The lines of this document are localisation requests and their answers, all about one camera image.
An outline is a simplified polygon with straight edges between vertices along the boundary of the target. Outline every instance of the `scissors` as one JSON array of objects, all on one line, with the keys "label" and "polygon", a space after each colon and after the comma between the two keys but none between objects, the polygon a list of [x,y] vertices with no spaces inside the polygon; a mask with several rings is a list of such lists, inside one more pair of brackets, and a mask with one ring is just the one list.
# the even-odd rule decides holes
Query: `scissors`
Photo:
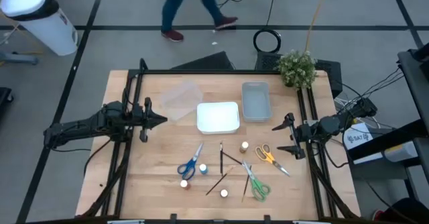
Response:
[{"label": "scissors", "polygon": [[182,175],[183,180],[189,180],[190,178],[192,178],[194,176],[196,160],[198,159],[198,156],[200,155],[202,145],[203,144],[200,144],[200,147],[198,147],[198,149],[196,150],[194,157],[192,157],[192,159],[190,159],[187,164],[181,164],[177,168],[177,173]]},{"label": "scissors", "polygon": [[289,172],[283,168],[277,161],[274,159],[273,155],[271,154],[271,151],[269,150],[269,146],[267,144],[263,144],[261,147],[256,147],[256,155],[258,158],[260,158],[263,161],[272,163],[277,169],[282,171],[287,176],[289,175]]},{"label": "scissors", "polygon": [[253,196],[260,202],[264,202],[267,198],[267,195],[271,192],[271,188],[268,185],[256,179],[256,177],[253,175],[253,172],[250,170],[249,166],[244,160],[243,160],[243,166],[247,170],[247,173],[250,177]]}]

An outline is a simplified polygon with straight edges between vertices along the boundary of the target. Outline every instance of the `white cap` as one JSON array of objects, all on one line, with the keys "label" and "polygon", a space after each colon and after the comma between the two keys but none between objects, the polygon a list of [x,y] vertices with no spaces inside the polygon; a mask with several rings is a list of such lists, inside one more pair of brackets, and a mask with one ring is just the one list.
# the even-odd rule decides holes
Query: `white cap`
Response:
[{"label": "white cap", "polygon": [[221,197],[227,197],[228,196],[228,191],[223,189],[221,190]]},{"label": "white cap", "polygon": [[201,171],[206,171],[207,166],[205,164],[200,164],[200,170]]},{"label": "white cap", "polygon": [[187,187],[188,186],[188,181],[186,181],[186,180],[180,181],[180,186],[183,187],[183,188]]}]

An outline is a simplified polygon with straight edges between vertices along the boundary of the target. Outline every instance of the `orange scissors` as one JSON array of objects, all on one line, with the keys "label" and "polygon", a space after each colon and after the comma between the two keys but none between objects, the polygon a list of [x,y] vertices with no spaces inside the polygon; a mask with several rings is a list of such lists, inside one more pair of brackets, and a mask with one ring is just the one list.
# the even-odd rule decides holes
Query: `orange scissors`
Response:
[{"label": "orange scissors", "polygon": [[272,163],[277,169],[282,171],[287,176],[290,176],[289,172],[274,159],[267,144],[263,144],[261,147],[256,147],[256,155],[261,160]]}]

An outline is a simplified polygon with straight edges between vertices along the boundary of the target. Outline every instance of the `black stick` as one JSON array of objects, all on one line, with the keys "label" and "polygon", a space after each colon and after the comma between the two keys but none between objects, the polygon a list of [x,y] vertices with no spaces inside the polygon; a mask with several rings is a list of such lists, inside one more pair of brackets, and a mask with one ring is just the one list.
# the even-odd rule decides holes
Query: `black stick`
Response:
[{"label": "black stick", "polygon": [[238,161],[238,160],[234,159],[233,157],[231,157],[231,156],[230,156],[230,155],[228,155],[227,153],[223,152],[223,154],[224,154],[224,155],[226,155],[228,158],[230,158],[230,159],[232,159],[232,160],[236,161],[236,162],[237,162],[237,163],[239,163],[240,165],[243,165],[243,163],[241,163],[240,161]]},{"label": "black stick", "polygon": [[208,194],[210,194],[210,192],[216,187],[216,185],[218,185],[222,180],[223,180],[223,178],[225,178],[225,176],[230,172],[230,171],[232,171],[233,169],[234,169],[234,167],[235,166],[233,166],[232,168],[230,168],[223,176],[222,176],[222,178],[220,179],[220,180],[218,180],[217,182],[216,182],[216,184],[214,184],[214,186],[207,192],[207,194],[206,195],[208,195]]},{"label": "black stick", "polygon": [[246,185],[244,186],[244,192],[243,192],[243,197],[241,197],[241,202],[243,202],[244,200],[244,196],[246,194],[246,190],[247,190],[247,184],[249,184],[249,175],[247,175],[247,180],[246,180]]},{"label": "black stick", "polygon": [[223,175],[223,146],[221,142],[221,175]]}]

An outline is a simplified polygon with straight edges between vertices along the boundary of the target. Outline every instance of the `green scissors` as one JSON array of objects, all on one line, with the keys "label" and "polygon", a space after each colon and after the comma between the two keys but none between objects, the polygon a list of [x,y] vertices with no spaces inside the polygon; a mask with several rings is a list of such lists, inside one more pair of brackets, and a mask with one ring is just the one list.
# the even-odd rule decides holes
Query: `green scissors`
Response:
[{"label": "green scissors", "polygon": [[253,175],[253,172],[250,170],[249,166],[244,160],[243,160],[243,166],[250,177],[253,196],[260,202],[264,202],[267,198],[267,195],[271,192],[271,188],[268,185],[256,179],[256,177]]}]

